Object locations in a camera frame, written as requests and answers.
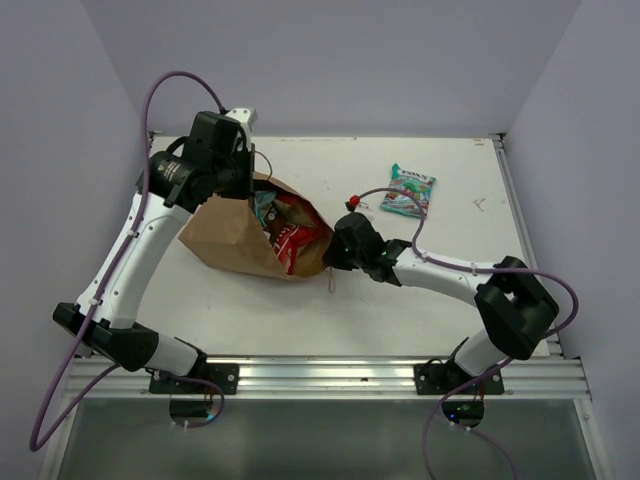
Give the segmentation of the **red orange snack bag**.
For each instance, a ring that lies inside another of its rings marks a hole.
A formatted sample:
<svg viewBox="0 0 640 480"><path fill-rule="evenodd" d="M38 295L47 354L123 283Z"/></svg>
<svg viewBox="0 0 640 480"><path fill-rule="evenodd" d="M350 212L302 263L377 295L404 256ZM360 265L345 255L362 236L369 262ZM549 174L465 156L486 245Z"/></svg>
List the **red orange snack bag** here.
<svg viewBox="0 0 640 480"><path fill-rule="evenodd" d="M276 195L274 203L288 223L318 229L321 232L326 230L324 220L306 199L280 192Z"/></svg>

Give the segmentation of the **teal red Fox's candy bag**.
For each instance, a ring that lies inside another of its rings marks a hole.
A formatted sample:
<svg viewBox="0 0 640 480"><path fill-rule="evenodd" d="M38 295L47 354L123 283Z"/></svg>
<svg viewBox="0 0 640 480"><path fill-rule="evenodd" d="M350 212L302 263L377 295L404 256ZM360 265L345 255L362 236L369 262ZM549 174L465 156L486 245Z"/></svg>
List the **teal red Fox's candy bag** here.
<svg viewBox="0 0 640 480"><path fill-rule="evenodd" d="M254 214L258 221L265 226L265 216L272 206L272 202L276 198L275 191L257 191L254 196L253 208Z"/></svg>

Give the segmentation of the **mint green Fox's candy bag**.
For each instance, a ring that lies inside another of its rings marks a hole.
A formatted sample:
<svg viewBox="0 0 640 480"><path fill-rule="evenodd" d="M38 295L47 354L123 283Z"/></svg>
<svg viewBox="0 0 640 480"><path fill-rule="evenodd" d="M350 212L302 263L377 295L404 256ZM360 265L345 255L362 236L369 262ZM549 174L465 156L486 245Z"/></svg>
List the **mint green Fox's candy bag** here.
<svg viewBox="0 0 640 480"><path fill-rule="evenodd" d="M406 217L426 216L436 181L435 177L403 169L394 163L380 208Z"/></svg>

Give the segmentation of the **aluminium front rail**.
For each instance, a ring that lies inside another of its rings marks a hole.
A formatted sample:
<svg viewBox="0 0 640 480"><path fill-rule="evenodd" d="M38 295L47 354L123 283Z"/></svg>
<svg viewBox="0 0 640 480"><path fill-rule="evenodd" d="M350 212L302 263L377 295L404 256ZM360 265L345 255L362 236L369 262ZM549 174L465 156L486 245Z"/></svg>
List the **aluminium front rail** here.
<svg viewBox="0 0 640 480"><path fill-rule="evenodd" d="M419 400L426 385L420 357L211 357L208 363L227 373L223 378L237 399ZM469 390L469 398L499 400L583 400L590 390L582 364L559 356L514 361Z"/></svg>

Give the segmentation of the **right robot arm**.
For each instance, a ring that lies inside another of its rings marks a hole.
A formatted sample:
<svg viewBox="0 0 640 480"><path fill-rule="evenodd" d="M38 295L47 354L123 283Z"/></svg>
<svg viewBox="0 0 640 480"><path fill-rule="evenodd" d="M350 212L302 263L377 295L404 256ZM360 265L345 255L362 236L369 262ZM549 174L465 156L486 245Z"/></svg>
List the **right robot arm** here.
<svg viewBox="0 0 640 480"><path fill-rule="evenodd" d="M323 255L338 270L361 270L372 280L415 287L475 307L481 330L465 338L446 360L414 366L416 391L441 395L454 390L473 394L504 391L490 368L506 359L530 359L555 321L559 306L527 266L507 256L497 264L474 264L443 256L429 257L401 239L385 240L360 213L349 213L335 225Z"/></svg>

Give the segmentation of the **brown white chips bag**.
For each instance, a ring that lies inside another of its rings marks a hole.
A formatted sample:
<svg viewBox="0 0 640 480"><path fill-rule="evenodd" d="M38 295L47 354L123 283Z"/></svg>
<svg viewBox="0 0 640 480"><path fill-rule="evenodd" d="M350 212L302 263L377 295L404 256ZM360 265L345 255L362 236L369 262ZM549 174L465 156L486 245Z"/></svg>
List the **brown white chips bag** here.
<svg viewBox="0 0 640 480"><path fill-rule="evenodd" d="M270 235L277 235L286 225L286 218L281 215L276 205L272 203L263 217L263 229Z"/></svg>

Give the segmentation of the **aluminium rail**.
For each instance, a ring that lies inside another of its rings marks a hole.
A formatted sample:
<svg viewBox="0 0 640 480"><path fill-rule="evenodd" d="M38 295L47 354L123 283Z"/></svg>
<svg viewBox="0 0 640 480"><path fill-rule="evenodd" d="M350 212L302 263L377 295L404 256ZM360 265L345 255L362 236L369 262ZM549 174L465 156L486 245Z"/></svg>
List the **aluminium rail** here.
<svg viewBox="0 0 640 480"><path fill-rule="evenodd" d="M530 241L529 233L525 223L524 215L516 192L515 184L507 162L506 150L504 147L504 135L492 134L490 139L496 153L499 168L507 192L509 205L516 224L520 246L524 254L524 261L529 267L537 267L537 261Z"/></svg>
<svg viewBox="0 0 640 480"><path fill-rule="evenodd" d="M420 357L211 357L208 363L227 373L223 378L237 399L419 400L426 385ZM469 398L499 400L583 400L590 390L582 364L559 356L514 361L469 390Z"/></svg>

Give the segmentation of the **brown paper bag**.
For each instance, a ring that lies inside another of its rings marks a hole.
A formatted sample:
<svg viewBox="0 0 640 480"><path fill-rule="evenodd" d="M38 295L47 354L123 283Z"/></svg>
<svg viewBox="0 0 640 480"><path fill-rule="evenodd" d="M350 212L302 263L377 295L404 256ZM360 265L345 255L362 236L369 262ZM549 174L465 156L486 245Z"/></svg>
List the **brown paper bag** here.
<svg viewBox="0 0 640 480"><path fill-rule="evenodd" d="M272 174L254 174L255 193L275 191L306 199ZM302 281L321 274L327 267L322 257L333 229L324 220L326 230L316 229L315 240L299 253L294 274L287 275L277 259L270 234L254 214L254 196L247 200L213 197L200 207L179 234L180 242L208 267L254 276Z"/></svg>

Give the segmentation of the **aluminium right side rail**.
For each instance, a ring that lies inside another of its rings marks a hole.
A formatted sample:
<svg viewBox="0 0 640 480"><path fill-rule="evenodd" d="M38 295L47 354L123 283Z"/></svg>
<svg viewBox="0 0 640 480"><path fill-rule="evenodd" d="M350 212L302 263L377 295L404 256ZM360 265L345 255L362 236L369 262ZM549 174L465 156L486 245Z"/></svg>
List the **aluminium right side rail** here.
<svg viewBox="0 0 640 480"><path fill-rule="evenodd" d="M492 134L490 139L496 153L499 168L507 192L509 205L516 224L520 246L524 254L524 261L529 267L537 267L537 261L530 241L529 233L525 223L524 215L516 192L515 184L507 162L506 150L504 147L504 135Z"/></svg>

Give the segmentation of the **red cassava chips bag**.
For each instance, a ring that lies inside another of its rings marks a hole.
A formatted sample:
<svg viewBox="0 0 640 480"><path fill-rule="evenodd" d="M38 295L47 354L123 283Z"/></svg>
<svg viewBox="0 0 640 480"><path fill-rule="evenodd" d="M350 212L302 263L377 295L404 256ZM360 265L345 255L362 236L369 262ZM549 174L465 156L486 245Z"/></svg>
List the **red cassava chips bag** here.
<svg viewBox="0 0 640 480"><path fill-rule="evenodd" d="M310 245L315 237L315 228L291 223L270 234L270 244L287 275L294 274L299 253Z"/></svg>

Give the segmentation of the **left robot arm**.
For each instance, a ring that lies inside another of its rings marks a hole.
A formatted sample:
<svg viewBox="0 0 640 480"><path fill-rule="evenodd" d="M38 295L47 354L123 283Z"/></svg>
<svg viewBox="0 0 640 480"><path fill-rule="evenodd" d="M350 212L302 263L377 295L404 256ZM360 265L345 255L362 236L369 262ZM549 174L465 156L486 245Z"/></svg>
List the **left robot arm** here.
<svg viewBox="0 0 640 480"><path fill-rule="evenodd" d="M154 153L129 217L92 286L59 304L54 321L123 369L144 369L154 393L206 392L218 375L201 349L138 323L146 288L170 243L198 207L253 193L252 108L199 112L188 135Z"/></svg>

